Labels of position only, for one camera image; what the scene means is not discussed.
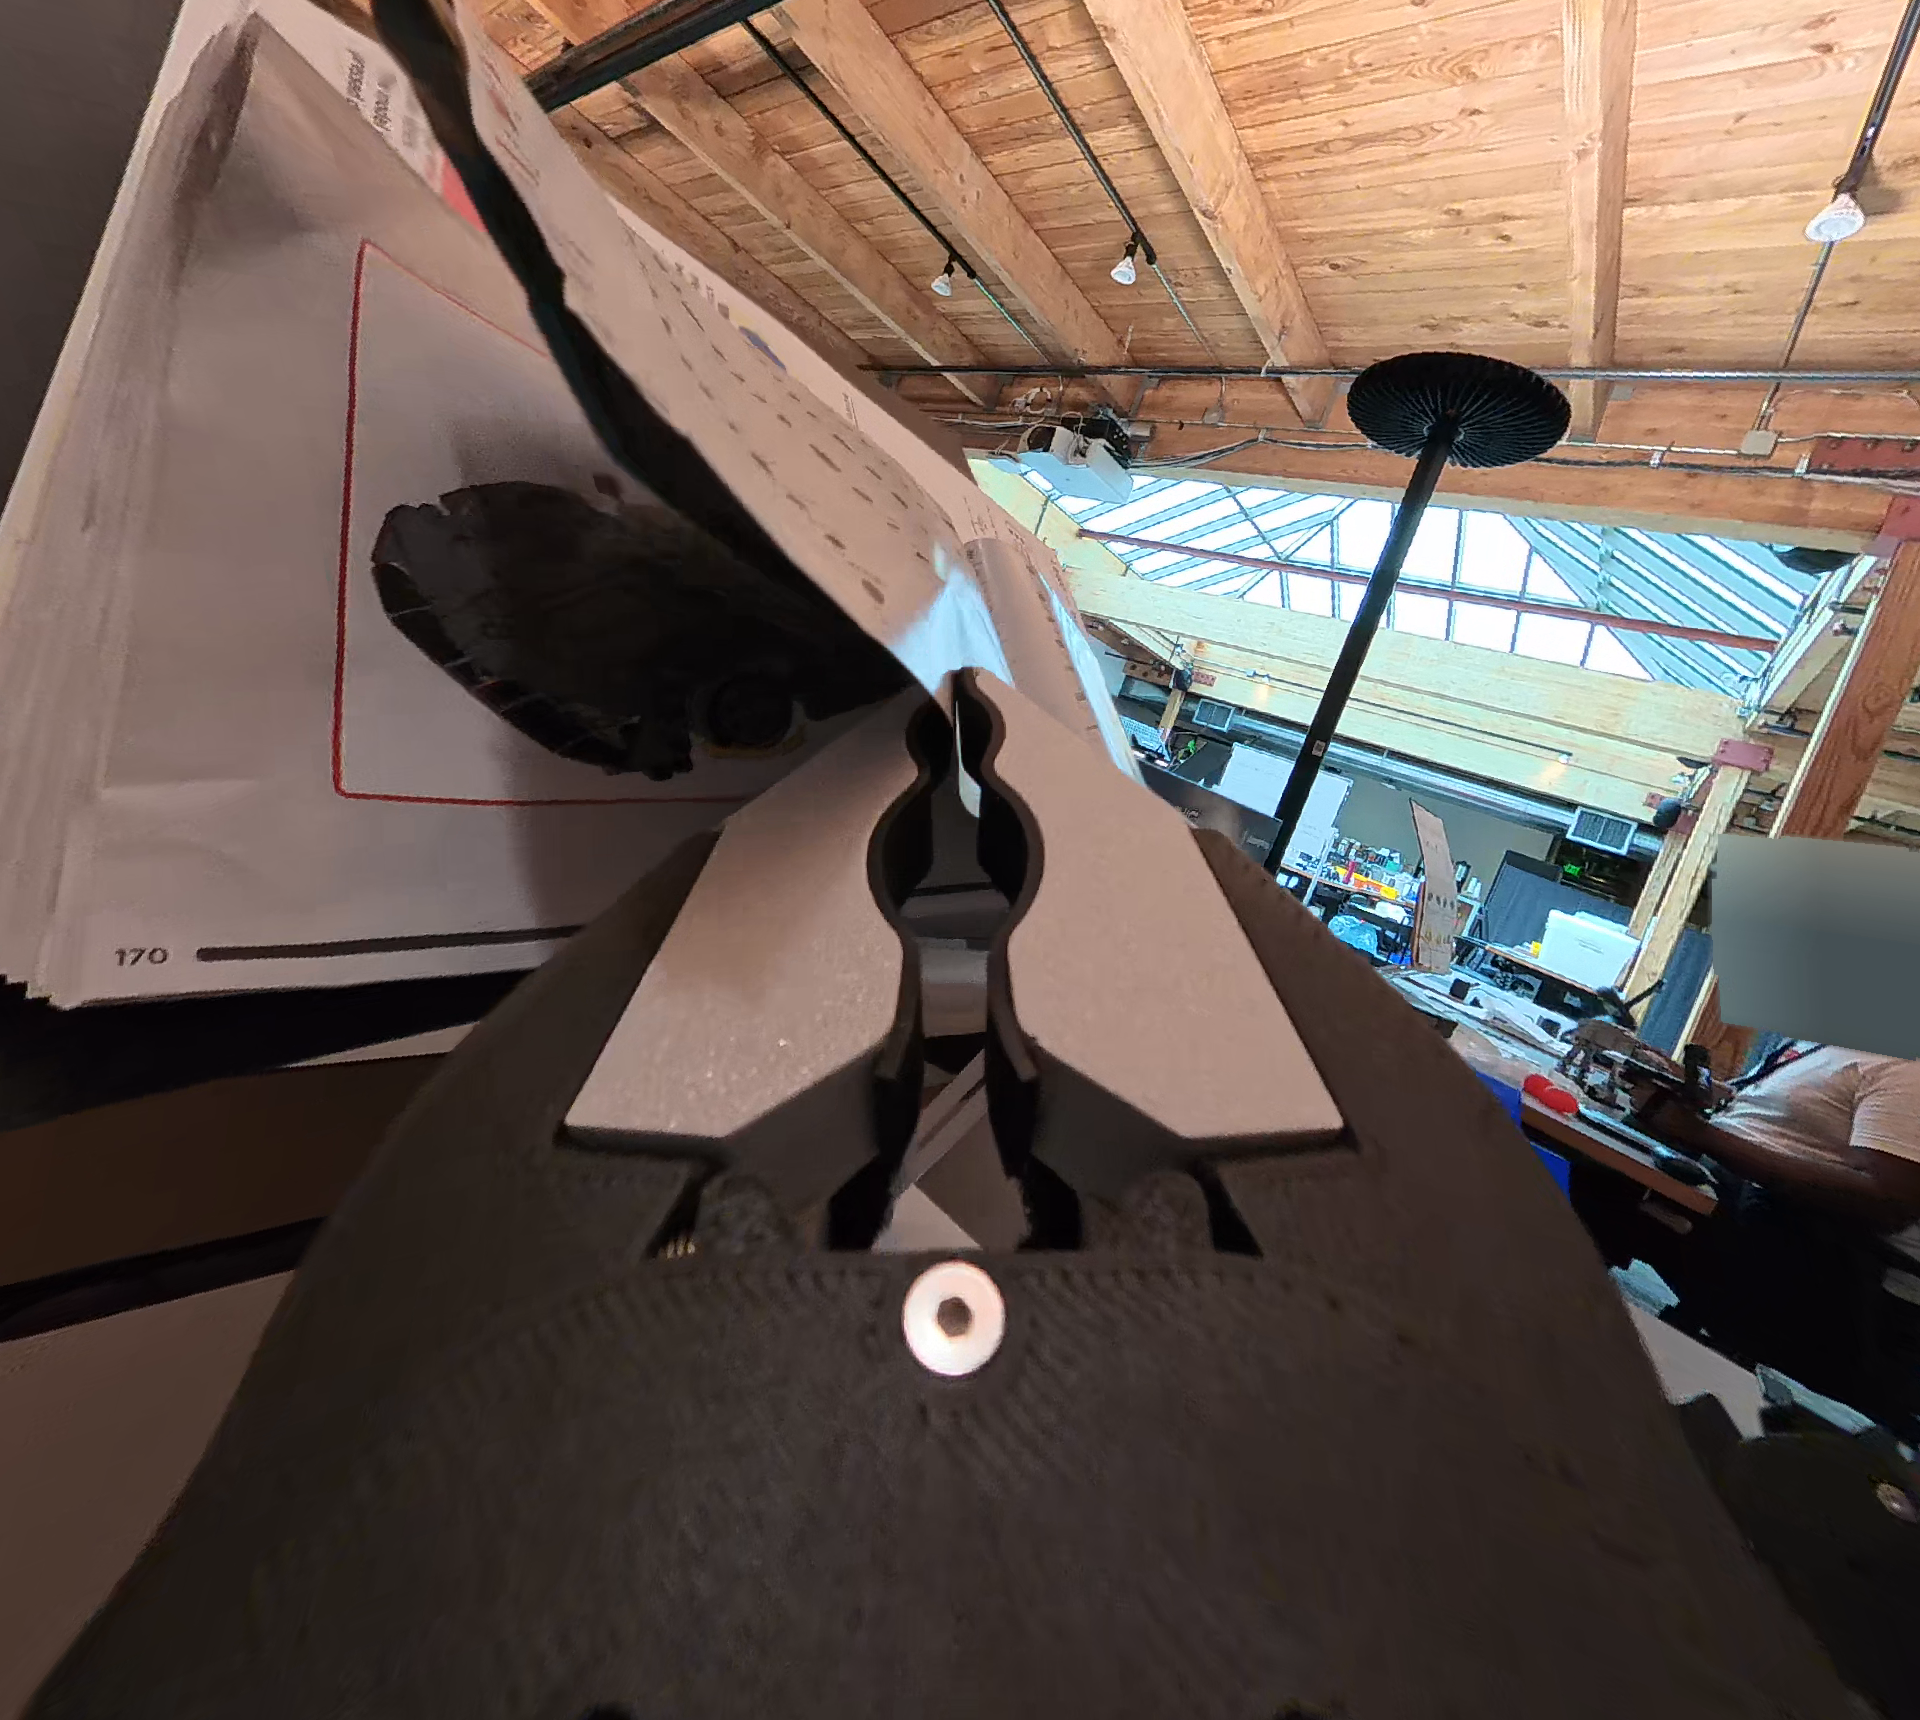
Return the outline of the black display board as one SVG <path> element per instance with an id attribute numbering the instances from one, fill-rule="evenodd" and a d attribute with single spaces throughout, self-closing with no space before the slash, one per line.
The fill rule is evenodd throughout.
<path id="1" fill-rule="evenodd" d="M 3 0 L 3 489 L 35 433 L 183 0 Z"/>

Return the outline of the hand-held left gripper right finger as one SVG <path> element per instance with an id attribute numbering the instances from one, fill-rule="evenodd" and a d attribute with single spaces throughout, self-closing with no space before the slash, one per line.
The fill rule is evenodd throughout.
<path id="1" fill-rule="evenodd" d="M 981 866 L 992 1138 L 1024 1249 L 1085 1249 L 1099 1211 L 1220 1166 L 1318 1155 L 1346 1119 L 1223 888 L 1204 836 L 1010 682 L 956 677 Z"/>

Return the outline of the instruction book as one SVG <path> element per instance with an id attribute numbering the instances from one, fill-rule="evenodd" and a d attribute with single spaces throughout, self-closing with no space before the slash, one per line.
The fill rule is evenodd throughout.
<path id="1" fill-rule="evenodd" d="M 530 969 L 964 667 L 1138 782 L 1058 561 L 379 3 L 180 5 L 5 517 L 5 980 Z"/>

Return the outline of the black monitor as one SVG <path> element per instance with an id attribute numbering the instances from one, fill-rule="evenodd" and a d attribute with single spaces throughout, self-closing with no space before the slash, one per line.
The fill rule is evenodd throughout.
<path id="1" fill-rule="evenodd" d="M 1476 916 L 1476 940 L 1501 949 L 1526 949 L 1544 940 L 1561 891 L 1562 874 L 1553 862 L 1506 851 Z"/>

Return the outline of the wooden post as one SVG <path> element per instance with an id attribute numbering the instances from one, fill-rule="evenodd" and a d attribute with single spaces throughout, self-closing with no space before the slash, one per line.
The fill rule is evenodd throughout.
<path id="1" fill-rule="evenodd" d="M 1919 673 L 1919 542 L 1904 541 L 1788 785 L 1773 840 L 1846 836 Z"/>
<path id="2" fill-rule="evenodd" d="M 1717 862 L 1717 849 L 1756 772 L 1773 750 L 1747 739 L 1722 740 L 1701 782 L 1669 826 L 1658 856 L 1629 919 L 1634 952 L 1620 976 L 1630 1003 L 1661 986 L 1669 974 L 1694 907 Z"/>

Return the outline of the person's dark jacket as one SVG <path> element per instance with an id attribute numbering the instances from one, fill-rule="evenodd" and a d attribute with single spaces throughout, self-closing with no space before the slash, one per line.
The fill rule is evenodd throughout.
<path id="1" fill-rule="evenodd" d="M 1747 1546 L 1853 1694 L 1919 1714 L 1919 1467 L 1884 1425 L 1766 1368 L 1754 1434 L 1717 1395 L 1677 1418 Z"/>

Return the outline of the black steel pole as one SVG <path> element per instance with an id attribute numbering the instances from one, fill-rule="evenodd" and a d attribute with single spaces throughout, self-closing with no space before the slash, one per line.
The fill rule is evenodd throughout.
<path id="1" fill-rule="evenodd" d="M 1346 409 L 1370 446 L 1411 460 L 1412 470 L 1278 798 L 1276 835 L 1265 856 L 1271 872 L 1287 864 L 1445 470 L 1539 460 L 1573 426 L 1573 402 L 1542 374 L 1509 361 L 1451 350 L 1420 350 L 1370 364 L 1350 384 Z"/>

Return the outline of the dark toy model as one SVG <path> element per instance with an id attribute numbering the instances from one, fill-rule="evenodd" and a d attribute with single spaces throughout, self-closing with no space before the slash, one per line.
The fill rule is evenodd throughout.
<path id="1" fill-rule="evenodd" d="M 1617 1111 L 1629 1127 L 1649 1135 L 1656 1130 L 1650 1120 L 1655 1100 L 1677 1102 L 1696 1119 L 1707 1119 L 1727 1100 L 1727 1089 L 1717 1082 L 1705 1048 L 1691 1045 L 1681 1058 L 1672 1058 L 1618 1016 L 1580 1019 L 1554 1070 L 1587 1096 Z"/>

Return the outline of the white ceiling unit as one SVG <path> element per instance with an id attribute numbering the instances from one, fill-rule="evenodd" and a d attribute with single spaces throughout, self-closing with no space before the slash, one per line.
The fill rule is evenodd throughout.
<path id="1" fill-rule="evenodd" d="M 1018 460 L 1061 498 L 1118 506 L 1135 496 L 1135 436 L 1107 411 L 1021 428 Z"/>

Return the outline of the white book stand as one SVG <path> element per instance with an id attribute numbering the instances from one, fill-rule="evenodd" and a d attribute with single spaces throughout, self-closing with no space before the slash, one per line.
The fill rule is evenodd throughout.
<path id="1" fill-rule="evenodd" d="M 906 921 L 921 949 L 925 1082 L 883 1253 L 1012 1253 L 1024 1232 L 1017 1183 L 996 1151 L 987 1084 L 988 949 L 1007 916 L 987 883 L 914 894 Z"/>

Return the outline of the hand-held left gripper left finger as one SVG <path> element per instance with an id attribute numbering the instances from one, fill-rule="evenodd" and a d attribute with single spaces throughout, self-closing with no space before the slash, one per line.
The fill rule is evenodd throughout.
<path id="1" fill-rule="evenodd" d="M 950 699 L 901 695 L 724 822 L 565 1117 L 580 1147 L 700 1162 L 873 1249 L 925 1087 L 923 952 Z"/>

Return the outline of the brown cardboard sign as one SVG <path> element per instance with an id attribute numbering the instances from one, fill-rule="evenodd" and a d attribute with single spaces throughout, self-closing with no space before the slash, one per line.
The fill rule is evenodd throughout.
<path id="1" fill-rule="evenodd" d="M 1423 974 L 1445 974 L 1454 964 L 1463 929 L 1454 852 L 1445 820 L 1425 802 L 1408 798 L 1408 818 L 1420 854 L 1411 964 Z"/>

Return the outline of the white whiteboard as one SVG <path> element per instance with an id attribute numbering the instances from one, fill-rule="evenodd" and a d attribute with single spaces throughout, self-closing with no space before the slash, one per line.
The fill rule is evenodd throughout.
<path id="1" fill-rule="evenodd" d="M 1283 866 L 1288 872 L 1311 874 L 1331 856 L 1338 839 L 1340 814 L 1353 789 L 1354 780 L 1348 775 L 1321 769 L 1283 854 Z"/>

